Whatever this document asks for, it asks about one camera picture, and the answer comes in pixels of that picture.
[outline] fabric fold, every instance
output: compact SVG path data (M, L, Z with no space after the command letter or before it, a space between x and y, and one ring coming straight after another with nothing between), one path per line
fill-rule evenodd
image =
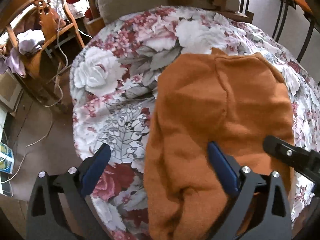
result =
M265 136L293 144L292 106L281 73L260 53L183 54L158 79L144 186L154 240L202 239L228 197L207 161L207 144L256 173L290 168L262 149Z

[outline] metal bolt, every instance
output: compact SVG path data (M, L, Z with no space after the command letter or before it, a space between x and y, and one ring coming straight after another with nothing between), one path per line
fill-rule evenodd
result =
M69 172L70 174L74 174L74 173L76 173L76 171L77 171L77 168L76 168L76 167L71 167L71 168L68 170L68 172Z
M274 171L274 172L272 173L272 176L274 176L275 178L279 178L279 177L280 177L280 173L277 172L277 171Z
M45 176L45 171L41 171L41 172L39 172L39 178L43 178L44 176Z
M251 169L250 169L248 166L244 166L244 167L242 167L242 171L243 171L244 173L250 173L250 172L251 172Z

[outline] floral tablecloth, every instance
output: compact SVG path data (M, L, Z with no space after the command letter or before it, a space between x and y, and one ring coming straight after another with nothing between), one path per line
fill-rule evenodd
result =
M92 156L102 143L112 149L91 197L115 239L150 238L143 172L157 78L179 54L210 54L211 47L229 55L260 52L273 64L288 87L295 145L320 151L320 89L292 54L262 30L187 7L121 17L94 37L70 72L77 154ZM313 187L297 177L293 220L310 201Z

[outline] blue gripper pad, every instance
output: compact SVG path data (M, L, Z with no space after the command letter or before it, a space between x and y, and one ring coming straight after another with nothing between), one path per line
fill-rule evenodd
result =
M237 196L239 194L238 171L233 170L227 158L233 163L235 159L231 156L224 155L215 142L208 143L208 155L209 162L217 174L223 190L231 197Z
M90 195L97 185L103 171L111 158L111 149L108 144L103 144L95 153L92 164L81 179L82 188L80 194L82 197Z

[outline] brown blanket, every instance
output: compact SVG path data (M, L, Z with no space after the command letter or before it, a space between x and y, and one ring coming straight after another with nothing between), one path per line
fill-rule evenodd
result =
M216 141L256 173L290 168L262 149L266 135L293 144L292 106L284 79L261 54L183 54L159 77L147 144L144 185L154 240L205 236L227 203L207 160Z

